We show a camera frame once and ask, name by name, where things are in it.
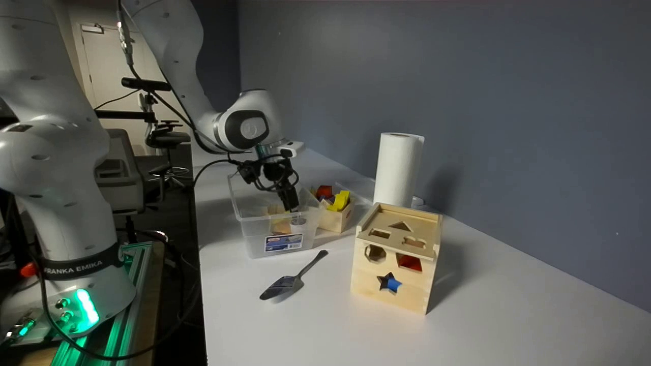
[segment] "shape sorter box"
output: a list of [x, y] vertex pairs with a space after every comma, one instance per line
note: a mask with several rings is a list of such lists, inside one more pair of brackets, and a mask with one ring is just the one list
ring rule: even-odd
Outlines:
[[357, 225], [353, 293], [427, 313], [441, 219], [437, 214], [377, 204]]

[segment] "clear plastic container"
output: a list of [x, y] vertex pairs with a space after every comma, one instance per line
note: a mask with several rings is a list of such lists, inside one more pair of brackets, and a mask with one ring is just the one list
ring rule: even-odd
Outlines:
[[253, 258], [310, 249], [313, 246], [319, 200], [307, 189], [298, 185], [299, 207], [284, 211], [277, 192], [247, 185], [239, 173], [228, 176], [228, 186], [231, 209]]

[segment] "table surface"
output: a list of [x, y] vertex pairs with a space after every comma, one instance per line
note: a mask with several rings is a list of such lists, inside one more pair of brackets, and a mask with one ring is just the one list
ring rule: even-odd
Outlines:
[[[196, 171], [214, 159], [193, 146]], [[295, 168], [313, 183], [369, 183], [310, 149]], [[651, 313], [454, 217], [443, 219], [437, 302], [427, 314], [350, 293], [353, 236], [319, 246], [329, 256], [304, 276], [299, 293], [265, 302], [259, 295], [318, 249], [250, 258], [228, 195], [230, 173], [233, 167], [210, 167], [196, 185], [210, 364], [651, 364]]]

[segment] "blue star shape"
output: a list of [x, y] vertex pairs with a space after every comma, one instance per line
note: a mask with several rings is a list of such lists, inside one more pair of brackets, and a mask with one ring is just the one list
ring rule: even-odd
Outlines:
[[380, 281], [380, 291], [387, 288], [390, 293], [399, 293], [399, 287], [403, 284], [393, 276], [393, 272], [387, 272], [387, 276], [379, 276], [379, 281]]

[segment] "spoon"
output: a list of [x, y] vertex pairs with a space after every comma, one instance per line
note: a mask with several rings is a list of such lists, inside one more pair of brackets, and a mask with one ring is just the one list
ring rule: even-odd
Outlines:
[[294, 276], [281, 276], [277, 279], [262, 295], [261, 298], [266, 300], [266, 298], [273, 298], [273, 296], [281, 296], [281, 298], [287, 298], [291, 296], [294, 293], [298, 293], [302, 287], [304, 287], [304, 281], [302, 276], [315, 264], [319, 263], [323, 256], [328, 256], [328, 249], [322, 249], [318, 251], [318, 256], [307, 263], [302, 272], [294, 274]]

